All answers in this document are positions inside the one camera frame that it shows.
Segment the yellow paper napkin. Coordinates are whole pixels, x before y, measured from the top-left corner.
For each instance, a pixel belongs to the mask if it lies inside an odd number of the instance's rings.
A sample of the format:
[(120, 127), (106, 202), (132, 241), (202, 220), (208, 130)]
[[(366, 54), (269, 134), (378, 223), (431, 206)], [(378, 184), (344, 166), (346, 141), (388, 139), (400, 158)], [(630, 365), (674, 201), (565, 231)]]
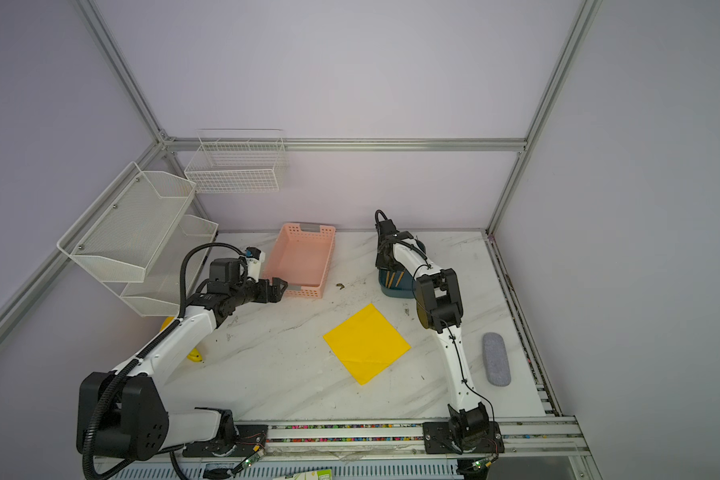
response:
[(411, 349), (373, 304), (324, 334), (323, 339), (359, 385), (369, 383)]

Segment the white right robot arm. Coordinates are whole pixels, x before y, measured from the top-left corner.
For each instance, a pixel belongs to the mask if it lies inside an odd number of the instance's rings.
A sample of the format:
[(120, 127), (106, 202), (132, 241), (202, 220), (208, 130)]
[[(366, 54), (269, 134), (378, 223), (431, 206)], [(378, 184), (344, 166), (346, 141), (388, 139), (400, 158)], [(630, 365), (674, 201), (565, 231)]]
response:
[(451, 401), (448, 438), (452, 448), (469, 452), (493, 438), (493, 408), (473, 388), (462, 340), (464, 306), (457, 273), (438, 265), (410, 232), (397, 228), (386, 213), (374, 213), (377, 234), (375, 267), (382, 293), (411, 298), (417, 318), (443, 354)]

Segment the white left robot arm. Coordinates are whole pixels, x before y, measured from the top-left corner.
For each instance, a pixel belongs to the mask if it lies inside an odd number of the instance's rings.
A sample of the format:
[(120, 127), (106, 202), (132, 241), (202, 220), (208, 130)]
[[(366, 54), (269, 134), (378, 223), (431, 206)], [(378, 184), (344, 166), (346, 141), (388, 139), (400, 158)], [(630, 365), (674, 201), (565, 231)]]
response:
[(228, 409), (195, 407), (169, 412), (161, 397), (168, 378), (191, 351), (248, 303), (278, 303), (287, 281), (260, 275), (264, 253), (231, 246), (232, 258), (214, 260), (198, 289), (187, 289), (193, 257), (213, 243), (192, 248), (179, 267), (179, 311), (139, 351), (107, 372), (93, 372), (81, 383), (76, 448), (87, 479), (110, 479), (136, 461), (201, 444), (222, 456), (240, 442)]

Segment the pink perforated plastic basket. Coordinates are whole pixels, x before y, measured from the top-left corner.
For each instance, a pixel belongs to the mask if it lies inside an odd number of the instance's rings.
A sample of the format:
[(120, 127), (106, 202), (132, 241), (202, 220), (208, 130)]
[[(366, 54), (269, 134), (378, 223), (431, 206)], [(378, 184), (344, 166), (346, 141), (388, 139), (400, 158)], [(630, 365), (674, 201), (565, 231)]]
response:
[(321, 299), (335, 247), (336, 228), (312, 223), (285, 223), (266, 256), (263, 277), (288, 283), (291, 297)]

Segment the teal oval plastic tub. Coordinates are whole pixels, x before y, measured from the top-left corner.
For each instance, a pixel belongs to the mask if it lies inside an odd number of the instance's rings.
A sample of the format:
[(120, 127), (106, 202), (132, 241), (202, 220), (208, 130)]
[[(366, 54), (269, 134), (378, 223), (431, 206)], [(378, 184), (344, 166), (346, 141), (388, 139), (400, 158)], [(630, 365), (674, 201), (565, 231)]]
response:
[(384, 295), (392, 298), (412, 299), (415, 290), (415, 278), (421, 270), (426, 270), (430, 265), (427, 259), (426, 246), (418, 239), (405, 239), (404, 243), (411, 246), (409, 249), (398, 243), (394, 245), (401, 247), (406, 254), (404, 261), (397, 260), (403, 269), (399, 271), (378, 270), (378, 284)]

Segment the white mesh shelf lower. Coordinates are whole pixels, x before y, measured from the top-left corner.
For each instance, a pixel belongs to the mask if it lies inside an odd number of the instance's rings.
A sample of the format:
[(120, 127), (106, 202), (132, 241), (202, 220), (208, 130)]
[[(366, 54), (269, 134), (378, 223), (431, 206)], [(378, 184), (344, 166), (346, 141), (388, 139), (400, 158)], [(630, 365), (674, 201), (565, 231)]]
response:
[(198, 245), (216, 239), (218, 224), (184, 215), (142, 283), (128, 283), (119, 298), (142, 317), (170, 317), (179, 311), (180, 266)]

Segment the white mesh shelf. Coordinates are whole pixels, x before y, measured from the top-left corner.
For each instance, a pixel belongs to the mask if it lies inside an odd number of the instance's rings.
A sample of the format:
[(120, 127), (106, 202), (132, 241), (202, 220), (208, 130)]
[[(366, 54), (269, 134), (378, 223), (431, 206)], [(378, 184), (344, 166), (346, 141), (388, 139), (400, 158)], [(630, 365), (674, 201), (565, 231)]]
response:
[(57, 241), (101, 283), (142, 283), (195, 197), (196, 184), (130, 163)]
[(142, 283), (128, 283), (119, 298), (142, 317), (170, 317), (179, 311), (180, 266), (198, 245), (216, 239), (218, 224), (184, 215)]

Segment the yellow banana toy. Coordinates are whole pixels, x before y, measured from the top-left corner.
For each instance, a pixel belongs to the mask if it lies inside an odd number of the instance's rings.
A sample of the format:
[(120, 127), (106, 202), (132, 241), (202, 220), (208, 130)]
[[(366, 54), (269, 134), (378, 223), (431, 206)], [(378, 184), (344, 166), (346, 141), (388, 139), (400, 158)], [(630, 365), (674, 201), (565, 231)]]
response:
[[(159, 332), (162, 333), (173, 322), (173, 320), (173, 317), (166, 317), (160, 327)], [(187, 359), (194, 363), (201, 363), (203, 361), (203, 356), (197, 348), (193, 348), (187, 355)]]

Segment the white mesh shelf upper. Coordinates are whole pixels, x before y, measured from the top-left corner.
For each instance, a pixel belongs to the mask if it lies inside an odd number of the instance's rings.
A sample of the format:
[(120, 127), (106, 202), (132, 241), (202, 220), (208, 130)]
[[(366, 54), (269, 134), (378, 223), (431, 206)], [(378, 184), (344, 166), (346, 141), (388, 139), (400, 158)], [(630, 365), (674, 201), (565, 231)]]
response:
[(101, 283), (142, 283), (195, 197), (196, 184), (130, 163), (57, 241)]

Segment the grey oval case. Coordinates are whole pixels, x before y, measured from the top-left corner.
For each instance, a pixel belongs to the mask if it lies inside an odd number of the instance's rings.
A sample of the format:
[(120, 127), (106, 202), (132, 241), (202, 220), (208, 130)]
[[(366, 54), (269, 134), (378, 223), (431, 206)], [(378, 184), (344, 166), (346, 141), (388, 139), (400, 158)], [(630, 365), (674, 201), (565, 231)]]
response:
[(512, 376), (509, 356), (503, 337), (489, 332), (482, 337), (483, 364), (487, 381), (496, 387), (507, 387)]

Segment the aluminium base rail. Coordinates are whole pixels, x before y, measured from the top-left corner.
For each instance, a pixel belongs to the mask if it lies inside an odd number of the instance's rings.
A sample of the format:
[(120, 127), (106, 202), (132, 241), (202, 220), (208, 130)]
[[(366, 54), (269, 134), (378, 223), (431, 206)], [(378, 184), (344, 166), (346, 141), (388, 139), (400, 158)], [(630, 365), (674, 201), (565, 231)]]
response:
[(210, 441), (181, 450), (188, 458), (243, 458), (260, 447), (267, 459), (454, 458), (589, 456), (590, 448), (572, 417), (507, 418), (489, 428), (474, 446), (459, 446), (444, 419), (240, 421), (232, 447)]

